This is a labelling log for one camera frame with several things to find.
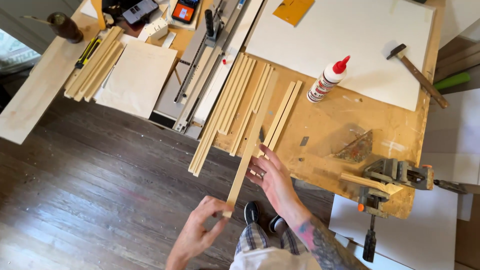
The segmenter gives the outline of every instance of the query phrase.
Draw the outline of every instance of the hand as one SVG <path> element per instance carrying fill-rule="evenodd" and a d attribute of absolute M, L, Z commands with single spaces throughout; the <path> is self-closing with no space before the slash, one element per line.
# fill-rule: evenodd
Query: hand
<path fill-rule="evenodd" d="M 312 214 L 302 204 L 293 189 L 288 169 L 267 146 L 260 144 L 259 148 L 269 160 L 264 156 L 251 157 L 248 168 L 254 171 L 256 175 L 247 170 L 245 176 L 262 187 L 275 211 L 290 226 L 295 226 L 296 223 L 309 219 Z"/>
<path fill-rule="evenodd" d="M 216 217 L 220 211 L 233 211 L 233 207 L 219 199 L 205 196 L 188 217 L 167 259 L 167 270 L 184 269 L 188 260 L 201 254 L 210 247 L 215 238 L 223 231 L 228 218 L 220 219 L 211 231 L 203 223 L 209 216 Z"/>

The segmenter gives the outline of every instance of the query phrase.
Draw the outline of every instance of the green foam tube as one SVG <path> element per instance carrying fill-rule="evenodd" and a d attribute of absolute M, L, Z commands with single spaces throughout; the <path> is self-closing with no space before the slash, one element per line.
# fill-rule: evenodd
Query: green foam tube
<path fill-rule="evenodd" d="M 460 74 L 457 74 L 455 76 L 451 76 L 449 78 L 443 79 L 440 82 L 437 82 L 436 84 L 433 84 L 433 86 L 437 89 L 444 89 L 447 87 L 451 86 L 456 86 L 462 83 L 466 83 L 470 81 L 470 75 L 466 72 L 462 72 Z"/>

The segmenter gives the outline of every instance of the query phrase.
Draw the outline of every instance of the red nozzle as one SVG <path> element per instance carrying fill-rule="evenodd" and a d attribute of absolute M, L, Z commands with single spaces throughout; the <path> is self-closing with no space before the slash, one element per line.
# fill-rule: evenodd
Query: red nozzle
<path fill-rule="evenodd" d="M 336 74 L 342 74 L 345 69 L 347 68 L 347 62 L 350 60 L 350 56 L 348 55 L 342 61 L 338 61 L 333 65 L 333 72 Z"/>

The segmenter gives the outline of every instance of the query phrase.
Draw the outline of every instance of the black sneaker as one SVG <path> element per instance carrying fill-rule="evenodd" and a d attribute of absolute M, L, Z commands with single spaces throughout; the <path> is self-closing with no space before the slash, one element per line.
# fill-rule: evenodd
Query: black sneaker
<path fill-rule="evenodd" d="M 271 231 L 272 233 L 276 233 L 275 225 L 276 225 L 277 221 L 285 222 L 285 220 L 284 220 L 282 217 L 280 217 L 280 215 L 277 215 L 276 217 L 274 217 L 274 218 L 268 223 L 268 230 Z"/>
<path fill-rule="evenodd" d="M 243 210 L 243 215 L 245 216 L 245 221 L 247 222 L 247 225 L 257 223 L 258 216 L 260 215 L 257 204 L 255 202 L 247 203 L 245 209 Z"/>

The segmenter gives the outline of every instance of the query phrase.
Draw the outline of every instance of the wood glue bottle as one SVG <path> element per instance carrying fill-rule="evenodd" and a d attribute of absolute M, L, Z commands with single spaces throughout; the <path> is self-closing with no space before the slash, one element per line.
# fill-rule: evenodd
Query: wood glue bottle
<path fill-rule="evenodd" d="M 336 63 L 330 63 L 322 72 L 322 75 L 307 92 L 307 99 L 313 103 L 320 102 L 334 86 L 347 76 L 347 62 L 350 56 Z"/>

